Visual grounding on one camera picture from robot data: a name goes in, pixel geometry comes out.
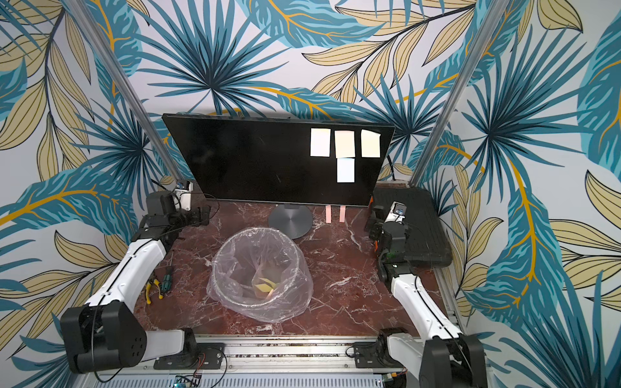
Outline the blue sticky note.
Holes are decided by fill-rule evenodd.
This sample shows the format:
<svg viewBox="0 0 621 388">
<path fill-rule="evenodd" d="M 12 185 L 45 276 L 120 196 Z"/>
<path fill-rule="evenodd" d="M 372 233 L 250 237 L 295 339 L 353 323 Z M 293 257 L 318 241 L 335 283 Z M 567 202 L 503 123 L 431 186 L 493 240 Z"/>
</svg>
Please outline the blue sticky note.
<svg viewBox="0 0 621 388">
<path fill-rule="evenodd" d="M 336 180 L 339 184 L 348 184 L 355 182 L 355 159 L 354 158 L 338 158 L 337 160 Z"/>
</svg>

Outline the green sticky note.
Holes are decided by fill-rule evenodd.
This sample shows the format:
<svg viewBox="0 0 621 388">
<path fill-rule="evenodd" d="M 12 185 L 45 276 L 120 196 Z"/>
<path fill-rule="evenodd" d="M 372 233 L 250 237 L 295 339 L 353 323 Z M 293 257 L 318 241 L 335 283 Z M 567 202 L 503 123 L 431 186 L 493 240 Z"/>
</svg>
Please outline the green sticky note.
<svg viewBox="0 0 621 388">
<path fill-rule="evenodd" d="M 380 158 L 381 157 L 381 134 L 362 129 L 361 130 L 361 149 L 362 158 Z"/>
</svg>

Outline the pink sticky note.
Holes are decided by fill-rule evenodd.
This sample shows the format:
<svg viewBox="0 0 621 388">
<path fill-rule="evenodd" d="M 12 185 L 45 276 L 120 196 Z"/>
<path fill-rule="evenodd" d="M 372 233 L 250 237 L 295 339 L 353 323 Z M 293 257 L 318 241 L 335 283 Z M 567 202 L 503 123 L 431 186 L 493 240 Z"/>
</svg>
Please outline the pink sticky note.
<svg viewBox="0 0 621 388">
<path fill-rule="evenodd" d="M 350 130 L 337 130 L 335 136 L 336 158 L 355 158 L 355 132 Z"/>
</svg>

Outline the yellow sticky note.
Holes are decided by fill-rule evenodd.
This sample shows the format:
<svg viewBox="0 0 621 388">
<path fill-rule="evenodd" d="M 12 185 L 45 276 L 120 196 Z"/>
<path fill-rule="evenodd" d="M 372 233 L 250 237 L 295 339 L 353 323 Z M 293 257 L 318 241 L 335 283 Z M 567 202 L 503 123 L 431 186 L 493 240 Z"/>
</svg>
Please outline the yellow sticky note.
<svg viewBox="0 0 621 388">
<path fill-rule="evenodd" d="M 310 156 L 329 158 L 331 155 L 331 129 L 312 128 L 310 133 Z"/>
</svg>

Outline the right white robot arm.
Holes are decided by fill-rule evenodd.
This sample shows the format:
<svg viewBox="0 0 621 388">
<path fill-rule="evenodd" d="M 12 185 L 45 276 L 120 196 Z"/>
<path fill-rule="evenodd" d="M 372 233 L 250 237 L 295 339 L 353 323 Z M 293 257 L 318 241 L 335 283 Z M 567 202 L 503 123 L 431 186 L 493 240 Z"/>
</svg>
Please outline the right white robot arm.
<svg viewBox="0 0 621 388">
<path fill-rule="evenodd" d="M 404 307 L 420 340 L 405 331 L 386 329 L 375 348 L 384 364 L 400 364 L 420 387 L 487 387 L 485 350 L 476 336 L 466 336 L 428 294 L 405 258 L 410 227 L 406 205 L 370 208 L 367 227 L 375 243 L 378 277 Z"/>
</svg>

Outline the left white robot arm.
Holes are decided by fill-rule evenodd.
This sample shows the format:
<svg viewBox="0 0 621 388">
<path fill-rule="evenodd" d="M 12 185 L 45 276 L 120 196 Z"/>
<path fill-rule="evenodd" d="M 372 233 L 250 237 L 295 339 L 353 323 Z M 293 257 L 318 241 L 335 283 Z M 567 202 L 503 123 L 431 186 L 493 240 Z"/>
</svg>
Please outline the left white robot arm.
<svg viewBox="0 0 621 388">
<path fill-rule="evenodd" d="M 199 348 L 192 330 L 147 331 L 134 315 L 143 288 L 179 233 L 210 221 L 210 209 L 192 209 L 191 196 L 189 189 L 148 195 L 147 214 L 121 263 L 83 305 L 62 315 L 61 335 L 71 372 L 121 370 L 153 360 L 165 366 L 197 364 Z"/>
</svg>

